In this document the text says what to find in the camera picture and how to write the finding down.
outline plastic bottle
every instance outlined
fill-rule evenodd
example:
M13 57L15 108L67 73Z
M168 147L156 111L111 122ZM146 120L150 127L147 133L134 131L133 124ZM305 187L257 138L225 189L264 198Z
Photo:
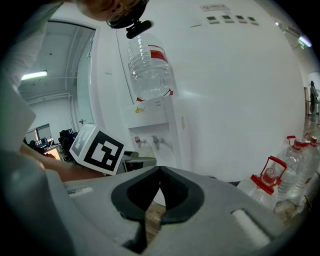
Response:
M172 95L175 79L157 38L143 33L128 44L129 72L137 101Z
M303 167L302 142L294 140L293 146L289 146L279 156L287 165L287 169L280 176L282 170L275 168L276 173L280 176L278 179L278 202L288 199L288 193L298 179L298 173Z
M277 177L278 175L273 168L267 168L261 179L252 175L249 180L241 181L237 188L273 211L277 203L278 190L272 186Z
M305 189L320 165L320 154L317 149L317 138L312 137L309 145L303 150L303 169L298 174L297 181L289 192L289 199L300 205L305 195Z

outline cable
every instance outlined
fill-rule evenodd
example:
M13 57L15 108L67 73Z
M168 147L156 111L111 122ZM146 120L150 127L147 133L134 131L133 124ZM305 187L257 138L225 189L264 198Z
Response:
M121 65L122 65L122 69L123 69L125 81L126 81L126 86L128 86L130 98L131 98L132 104L134 105L135 103L134 103L134 100L132 99L132 95L131 95L131 91L130 91L130 88L129 88L128 79L127 79L127 76L126 76L126 71L125 71L125 68L124 68L124 63L123 63L122 57L121 57L121 52L120 52L120 46L119 46L119 40L118 40L117 30L115 30L115 37L116 37L116 42L117 42L117 44L118 44L118 50L119 50L119 55L120 55L120 60L121 60Z

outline ceiling pipe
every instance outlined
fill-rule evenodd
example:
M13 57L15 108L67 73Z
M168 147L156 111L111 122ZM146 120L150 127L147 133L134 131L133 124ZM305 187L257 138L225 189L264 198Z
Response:
M59 91L57 93L44 93L44 94L40 94L40 95L36 95L36 96L32 96L32 97L29 97L27 99L25 99L26 101L32 101L32 100L36 100L38 98L41 98L41 97L50 97L50 96L62 96L62 95L66 95L68 94L68 92L66 91Z
M42 78L38 78L37 81L40 80L54 80L54 79L75 79L77 78L76 76L61 76L61 77L42 77ZM36 83L35 80L24 80L21 82L21 85L25 85L25 84L34 84Z
M61 98L68 98L70 96L70 93L64 92L64 93L58 93L58 94L49 94L45 96L37 96L34 100L28 100L26 103L28 105L45 102L45 101L51 101L51 100L57 100Z

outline ceiling light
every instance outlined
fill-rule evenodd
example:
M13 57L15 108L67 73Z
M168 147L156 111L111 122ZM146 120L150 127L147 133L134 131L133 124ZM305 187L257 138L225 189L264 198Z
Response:
M35 72L30 74L25 74L21 80L27 80L31 78L39 78L39 77L45 77L47 75L47 71L41 71L41 72Z
M305 36L300 36L299 41L301 41L302 43L304 43L308 47L312 46L312 43Z

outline person's arm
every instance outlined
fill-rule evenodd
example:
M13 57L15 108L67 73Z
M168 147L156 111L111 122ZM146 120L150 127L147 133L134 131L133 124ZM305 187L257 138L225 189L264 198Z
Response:
M39 162L41 162L45 169L56 171L62 182L78 181L86 179L94 179L104 177L102 172L92 170L90 168L76 165L69 162L59 161L34 151L24 143L20 148L20 152L23 155L30 156Z

